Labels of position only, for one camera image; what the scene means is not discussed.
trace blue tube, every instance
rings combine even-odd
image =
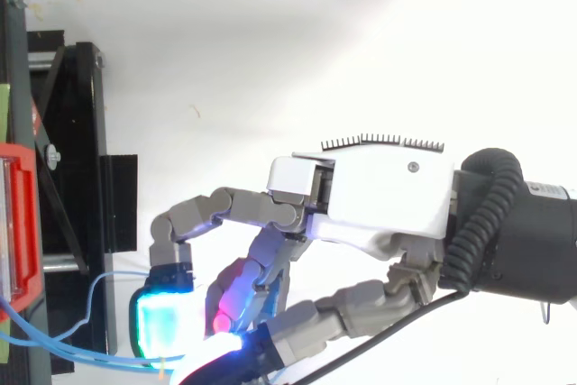
[[[99,275],[95,279],[95,281],[93,281],[93,283],[90,287],[91,290],[89,292],[87,316],[89,316],[89,311],[91,308],[92,294],[94,292],[94,287],[95,287],[96,283],[100,279],[105,277],[106,275],[111,275],[112,273],[121,273],[121,272],[122,273],[128,273],[128,271],[107,272],[107,273]],[[168,358],[151,358],[151,359],[126,358],[126,357],[107,355],[105,353],[97,353],[97,352],[93,352],[93,351],[88,351],[86,349],[80,349],[80,348],[77,348],[74,346],[70,346],[69,344],[61,343],[61,342],[57,341],[56,339],[48,337],[45,333],[43,333],[42,331],[38,330],[37,328],[35,328],[34,326],[32,326],[28,322],[26,322],[20,315],[18,315],[14,311],[14,309],[10,306],[10,304],[2,297],[0,297],[0,307],[2,307],[2,309],[5,310],[5,312],[8,314],[8,316],[11,317],[13,319],[13,321],[18,326],[20,326],[22,328],[22,330],[27,335],[29,335],[31,340],[32,340],[32,341],[18,340],[18,339],[14,339],[12,337],[9,337],[8,335],[3,336],[3,338],[6,337],[5,340],[11,344],[26,345],[26,346],[39,344],[41,347],[43,347],[47,350],[50,350],[51,352],[52,352],[52,349],[54,349],[54,350],[58,350],[59,353],[70,353],[72,355],[82,355],[82,356],[92,358],[93,360],[99,360],[99,361],[105,361],[105,362],[116,362],[116,363],[123,363],[123,364],[150,364],[153,362],[173,362],[173,361],[180,360],[182,358],[182,355],[171,356]],[[70,330],[68,330],[66,333],[64,333],[63,335],[59,335],[59,337],[65,338],[66,336],[71,335],[80,326],[82,326],[84,323],[86,323],[84,321],[87,321],[87,320],[86,319],[81,320],[76,325],[74,325]]]
[[[18,313],[16,313],[16,311],[10,306],[8,301],[6,301],[6,299],[3,297],[0,297],[0,307],[31,338],[34,338],[34,335],[36,333],[43,335],[42,332],[40,332],[34,326],[30,325],[28,322],[26,322],[26,320],[23,317],[18,315]],[[0,333],[0,338],[5,339],[6,341],[9,341],[9,339],[11,337],[8,337],[4,333]],[[47,335],[45,335],[45,338],[48,340],[51,340]],[[57,347],[54,347],[50,343],[45,343],[44,341],[39,341],[38,343],[41,347],[43,347],[47,351],[54,353],[55,355],[59,356],[60,358],[63,358],[65,360],[72,361],[72,362],[80,362],[80,363],[84,363],[84,364],[88,364],[88,365],[95,365],[97,367],[102,367],[102,368],[112,369],[112,370],[119,370],[119,371],[132,371],[132,372],[138,372],[138,373],[155,373],[155,374],[159,372],[158,369],[153,369],[153,368],[135,367],[135,366],[128,366],[128,365],[118,365],[118,364],[114,364],[113,362],[101,362],[101,361],[96,361],[94,359],[90,360],[90,359],[76,356],[73,353],[68,353],[66,351],[63,351]]]
[[[139,276],[143,276],[143,277],[148,277],[148,273],[146,272],[138,272],[135,270],[113,270],[110,272],[104,272],[102,274],[100,274],[98,277],[96,277],[94,279],[94,281],[92,282],[92,284],[90,285],[90,289],[88,290],[88,301],[87,301],[87,315],[84,319],[79,320],[76,324],[74,324],[74,326],[72,326],[66,333],[57,335],[56,337],[53,337],[54,340],[60,342],[62,340],[64,340],[65,338],[70,337],[71,335],[73,335],[74,333],[77,332],[77,330],[82,326],[82,325],[86,325],[89,321],[90,321],[90,314],[92,312],[92,298],[94,297],[94,290],[96,287],[96,284],[98,283],[98,281],[100,281],[101,279],[103,279],[104,277],[108,277],[110,275],[115,275],[115,274],[120,274],[120,275],[139,275]],[[16,346],[26,346],[26,347],[35,347],[35,346],[40,346],[38,343],[34,342],[33,340],[21,340],[18,338],[13,338],[9,335],[4,335],[3,340],[6,340],[9,344],[14,344]]]

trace black cable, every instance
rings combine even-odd
[[[485,198],[447,248],[439,288],[469,293],[485,248],[515,203],[523,172],[515,155],[502,149],[475,152],[463,162],[461,169],[491,176],[491,180]]]
[[[436,301],[427,304],[426,306],[421,307],[419,310],[415,310],[413,313],[403,317],[395,324],[389,326],[384,331],[381,331],[370,340],[364,342],[363,344],[359,344],[354,349],[350,350],[349,352],[345,353],[344,355],[339,356],[337,359],[329,362],[328,364],[324,365],[318,370],[313,371],[312,373],[308,374],[304,378],[296,381],[292,385],[308,385],[309,383],[313,383],[315,380],[319,380],[322,377],[326,376],[328,373],[335,371],[339,367],[342,367],[349,361],[352,361],[357,356],[362,355],[363,353],[369,351],[377,344],[384,342],[392,335],[396,334],[398,331],[403,329],[405,326],[412,324],[420,317],[432,312],[433,310],[437,310],[439,307],[446,306],[447,304],[451,304],[452,302],[456,301],[457,299],[465,298],[467,294],[461,292],[453,292],[445,297],[439,298]]]

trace white backdrop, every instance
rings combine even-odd
[[[274,157],[323,139],[442,140],[457,163],[499,146],[527,179],[577,186],[575,0],[32,2],[31,30],[65,29],[68,43],[105,52],[108,149],[139,154],[139,251],[118,255],[119,270],[146,269],[150,222],[172,204],[224,185],[262,190]],[[244,255],[254,233],[229,224],[195,240],[198,279]],[[316,243],[293,267],[290,301],[385,275],[382,263]],[[121,354],[139,284],[116,282]],[[553,307],[545,326],[535,302],[473,294],[318,383],[567,385],[577,382],[576,333],[569,306]],[[351,346],[331,344],[280,381]],[[54,383],[132,380],[78,366]]]

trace comb-like serrated edge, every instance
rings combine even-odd
[[[331,141],[321,142],[321,149],[323,151],[333,151],[335,149],[349,148],[360,144],[358,136],[344,137],[343,139],[336,139]]]
[[[432,151],[442,153],[444,151],[444,143],[430,142],[417,139],[405,139],[403,146],[406,148],[421,149],[423,151]]]
[[[400,144],[400,135],[368,134],[360,136],[361,144]]]

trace blue light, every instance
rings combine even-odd
[[[167,358],[189,353],[204,338],[204,294],[156,292],[136,301],[138,345],[146,358]],[[171,363],[164,367],[171,369]]]
[[[201,344],[190,346],[182,360],[175,362],[175,370],[170,376],[170,385],[179,385],[190,373],[221,356],[240,351],[243,339],[239,335],[220,333],[207,338]]]

